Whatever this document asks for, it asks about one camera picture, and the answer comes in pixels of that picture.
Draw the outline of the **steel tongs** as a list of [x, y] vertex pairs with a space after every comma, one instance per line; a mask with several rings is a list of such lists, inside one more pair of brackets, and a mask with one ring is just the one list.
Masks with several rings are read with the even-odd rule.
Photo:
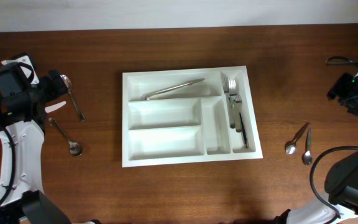
[[175, 85], [175, 86], [170, 86], [168, 88], [164, 88], [164, 89], [161, 89], [161, 90], [157, 90], [157, 91], [154, 91], [154, 92], [151, 92], [151, 93], [148, 93], [148, 94], [145, 94], [143, 96], [143, 99], [144, 100], [150, 100], [151, 97], [153, 96], [156, 96], [156, 95], [160, 95], [162, 93], [166, 93], [166, 92], [169, 92], [169, 91], [173, 91], [173, 90], [177, 90], [179, 88], [183, 88], [183, 87], [186, 87], [186, 86], [190, 86], [190, 85], [193, 85], [195, 83], [199, 83], [199, 82], [203, 82], [205, 81], [204, 78], [200, 78], [200, 79], [196, 79], [196, 80], [190, 80], [188, 82], [185, 82], [185, 83], [182, 83], [182, 84], [179, 84], [179, 85]]

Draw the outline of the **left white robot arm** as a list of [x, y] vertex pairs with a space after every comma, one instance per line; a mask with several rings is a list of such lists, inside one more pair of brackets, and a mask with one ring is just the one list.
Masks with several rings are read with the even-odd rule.
[[0, 68], [0, 223], [69, 223], [45, 195], [41, 151], [48, 113], [65, 102], [48, 106], [67, 93], [56, 70], [37, 78], [29, 60], [7, 60]]

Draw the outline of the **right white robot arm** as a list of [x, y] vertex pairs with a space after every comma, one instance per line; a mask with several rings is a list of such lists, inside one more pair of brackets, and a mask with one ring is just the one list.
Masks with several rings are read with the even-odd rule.
[[[346, 57], [333, 56], [327, 65], [352, 65], [358, 62]], [[358, 72], [352, 76], [344, 73], [327, 93], [330, 100], [337, 99], [348, 113], [358, 116]], [[314, 172], [319, 162], [327, 155], [351, 151], [351, 155], [336, 162], [330, 168], [324, 192], [319, 194], [314, 185]], [[298, 209], [288, 209], [273, 219], [273, 223], [340, 223], [358, 217], [358, 146], [339, 146], [322, 152], [312, 163], [309, 183], [314, 199]]]

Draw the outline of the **steel fork dark handle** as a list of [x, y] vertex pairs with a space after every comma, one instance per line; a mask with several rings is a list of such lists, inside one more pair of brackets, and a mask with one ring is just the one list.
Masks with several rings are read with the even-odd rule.
[[241, 122], [242, 138], [243, 138], [243, 141], [244, 141], [244, 147], [248, 148], [249, 143], [248, 143], [248, 139], [247, 139], [246, 127], [245, 127], [245, 124], [244, 124], [244, 120], [242, 119], [242, 99], [241, 99], [240, 94], [236, 95], [236, 104], [237, 104], [237, 107], [239, 109], [239, 117], [240, 117], [240, 122]]

